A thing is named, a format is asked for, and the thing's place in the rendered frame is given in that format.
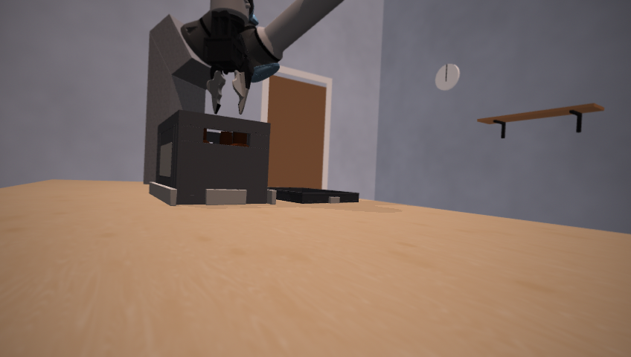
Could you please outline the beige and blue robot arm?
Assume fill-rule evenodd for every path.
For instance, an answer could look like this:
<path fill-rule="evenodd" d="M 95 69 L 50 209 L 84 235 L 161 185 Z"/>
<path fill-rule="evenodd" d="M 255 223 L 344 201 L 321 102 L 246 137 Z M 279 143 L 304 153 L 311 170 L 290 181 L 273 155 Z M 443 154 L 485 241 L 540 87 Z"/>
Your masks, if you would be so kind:
<path fill-rule="evenodd" d="M 275 74 L 284 50 L 343 1 L 295 0 L 265 28 L 256 28 L 259 22 L 253 14 L 253 0 L 211 0 L 210 10 L 199 20 L 184 24 L 181 33 L 191 50 L 203 61 L 204 37 L 211 37 L 212 11 L 227 10 L 239 16 L 245 22 L 245 29 L 237 33 L 236 40 L 244 47 L 249 60 L 251 83 L 256 83 Z"/>

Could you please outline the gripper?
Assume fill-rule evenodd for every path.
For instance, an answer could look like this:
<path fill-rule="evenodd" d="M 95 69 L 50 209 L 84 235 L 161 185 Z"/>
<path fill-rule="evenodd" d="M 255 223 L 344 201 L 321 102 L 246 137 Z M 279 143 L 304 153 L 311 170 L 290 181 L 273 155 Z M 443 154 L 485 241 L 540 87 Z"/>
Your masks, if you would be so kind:
<path fill-rule="evenodd" d="M 244 47 L 234 39 L 237 38 L 237 33 L 244 31 L 244 27 L 245 22 L 239 16 L 230 14 L 227 10 L 212 11 L 211 37 L 204 37 L 203 61 L 212 65 L 211 80 L 207 82 L 206 87 L 211 93 L 214 114 L 219 111 L 222 87 L 225 85 L 222 70 L 224 74 L 234 72 L 232 85 L 240 99 L 239 113 L 240 115 L 243 113 L 252 80 L 252 70 L 249 60 L 246 59 Z M 208 57 L 205 56 L 205 46 L 208 47 Z"/>

